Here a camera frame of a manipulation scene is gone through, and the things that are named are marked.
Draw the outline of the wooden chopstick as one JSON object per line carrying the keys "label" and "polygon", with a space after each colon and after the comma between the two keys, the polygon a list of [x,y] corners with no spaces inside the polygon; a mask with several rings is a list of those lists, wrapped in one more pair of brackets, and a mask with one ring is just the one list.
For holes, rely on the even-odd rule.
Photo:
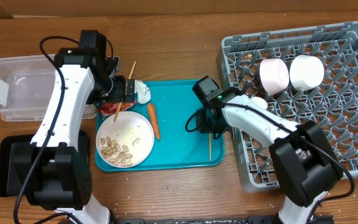
{"label": "wooden chopstick", "polygon": [[[136,64],[136,61],[134,62],[133,66],[132,66],[132,69],[131,69],[131,72],[130,72],[128,81],[132,78],[132,74],[133,74],[133,71],[134,71],[134,68],[135,68],[135,64]],[[119,114],[119,112],[120,112],[120,109],[121,109],[122,104],[123,104],[123,102],[120,102],[119,105],[118,105],[118,107],[117,107],[116,114],[114,115],[114,122],[116,122],[116,120],[117,120],[117,117],[118,117],[118,114]]]}
{"label": "wooden chopstick", "polygon": [[212,161],[212,133],[209,133],[209,161]]}

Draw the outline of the red snack wrapper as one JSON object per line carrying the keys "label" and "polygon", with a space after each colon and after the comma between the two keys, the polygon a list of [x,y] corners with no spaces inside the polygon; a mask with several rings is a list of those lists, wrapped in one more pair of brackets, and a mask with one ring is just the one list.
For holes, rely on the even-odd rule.
{"label": "red snack wrapper", "polygon": [[[119,111],[125,111],[137,104],[137,101],[135,100],[132,103],[122,103]],[[104,102],[100,108],[100,113],[103,116],[110,116],[112,114],[115,114],[118,110],[119,103],[110,103],[110,102]]]}

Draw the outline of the pink bowl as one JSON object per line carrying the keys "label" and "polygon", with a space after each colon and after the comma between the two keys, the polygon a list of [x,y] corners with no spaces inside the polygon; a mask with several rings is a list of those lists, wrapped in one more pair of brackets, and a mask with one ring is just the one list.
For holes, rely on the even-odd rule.
{"label": "pink bowl", "polygon": [[259,76],[264,90],[269,95],[274,95],[285,90],[290,82],[287,65],[280,58],[262,60]]}

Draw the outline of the white bowl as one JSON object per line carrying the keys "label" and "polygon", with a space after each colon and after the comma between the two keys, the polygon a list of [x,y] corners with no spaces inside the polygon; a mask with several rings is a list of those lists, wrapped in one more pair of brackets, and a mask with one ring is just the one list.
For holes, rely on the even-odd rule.
{"label": "white bowl", "polygon": [[324,78],[324,65],[318,57],[299,55],[290,65],[290,81],[296,90],[311,90],[318,87]]}

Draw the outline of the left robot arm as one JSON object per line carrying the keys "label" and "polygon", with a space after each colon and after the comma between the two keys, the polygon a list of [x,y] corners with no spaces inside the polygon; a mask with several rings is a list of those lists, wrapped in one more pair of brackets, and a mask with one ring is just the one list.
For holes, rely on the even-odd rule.
{"label": "left robot arm", "polygon": [[103,101],[132,102],[134,81],[116,76],[119,57],[95,47],[62,48],[48,60],[55,84],[38,131],[29,142],[12,145],[12,163],[21,182],[13,211],[19,221],[22,198],[53,210],[74,223],[110,223],[111,211],[92,194],[90,169],[78,151],[86,105]]}

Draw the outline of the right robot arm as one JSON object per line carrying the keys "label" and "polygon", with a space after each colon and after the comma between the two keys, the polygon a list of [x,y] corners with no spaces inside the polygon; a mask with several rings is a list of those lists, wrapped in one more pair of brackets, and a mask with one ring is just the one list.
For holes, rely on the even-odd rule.
{"label": "right robot arm", "polygon": [[345,172],[323,130],[314,121],[299,124],[276,116],[236,88],[195,85],[193,92],[203,105],[193,114],[197,131],[219,137],[230,126],[269,149],[286,195],[275,222],[316,223],[316,207]]}

